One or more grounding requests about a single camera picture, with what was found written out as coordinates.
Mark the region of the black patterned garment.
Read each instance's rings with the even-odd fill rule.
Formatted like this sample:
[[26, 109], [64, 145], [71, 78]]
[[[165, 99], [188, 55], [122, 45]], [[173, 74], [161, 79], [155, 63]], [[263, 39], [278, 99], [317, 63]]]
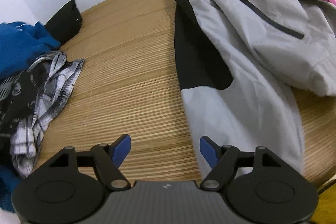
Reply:
[[49, 77], [51, 62], [34, 65], [1, 83], [1, 150], [9, 148], [10, 137], [21, 119], [34, 112], [38, 96]]

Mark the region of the blue garment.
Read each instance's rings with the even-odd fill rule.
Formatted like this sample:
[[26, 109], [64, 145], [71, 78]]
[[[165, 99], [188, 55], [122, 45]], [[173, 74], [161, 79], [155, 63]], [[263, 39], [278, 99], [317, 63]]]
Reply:
[[27, 69], [43, 53], [57, 50], [60, 42], [44, 25], [1, 23], [1, 79]]

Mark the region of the black white plaid shirt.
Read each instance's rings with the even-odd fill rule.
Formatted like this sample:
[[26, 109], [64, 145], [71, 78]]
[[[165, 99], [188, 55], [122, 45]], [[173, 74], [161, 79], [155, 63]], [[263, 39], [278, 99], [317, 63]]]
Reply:
[[29, 100], [32, 108], [18, 120], [10, 138], [12, 163], [20, 177], [33, 172], [48, 126], [66, 106], [84, 61], [68, 61], [64, 52], [54, 51], [39, 56], [28, 68], [37, 95]]

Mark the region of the grey and black jacket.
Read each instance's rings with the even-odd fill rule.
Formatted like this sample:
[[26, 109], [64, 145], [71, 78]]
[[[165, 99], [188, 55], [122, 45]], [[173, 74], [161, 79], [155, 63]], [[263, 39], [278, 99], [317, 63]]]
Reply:
[[292, 88], [335, 96], [335, 5], [322, 0], [175, 0], [175, 64], [202, 176], [199, 141], [271, 149], [303, 171]]

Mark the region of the bamboo mat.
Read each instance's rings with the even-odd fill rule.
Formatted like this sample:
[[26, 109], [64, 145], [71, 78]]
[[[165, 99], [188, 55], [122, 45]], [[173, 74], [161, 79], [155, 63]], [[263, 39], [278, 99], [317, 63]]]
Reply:
[[[175, 11], [175, 0], [108, 0], [84, 15], [80, 34], [64, 46], [67, 56], [85, 60], [84, 67], [44, 135], [37, 170], [64, 147], [89, 151], [128, 134], [131, 151], [120, 168], [127, 180], [206, 177], [179, 86]], [[303, 171], [293, 169], [320, 186], [335, 175], [335, 96], [292, 92], [305, 143]]]

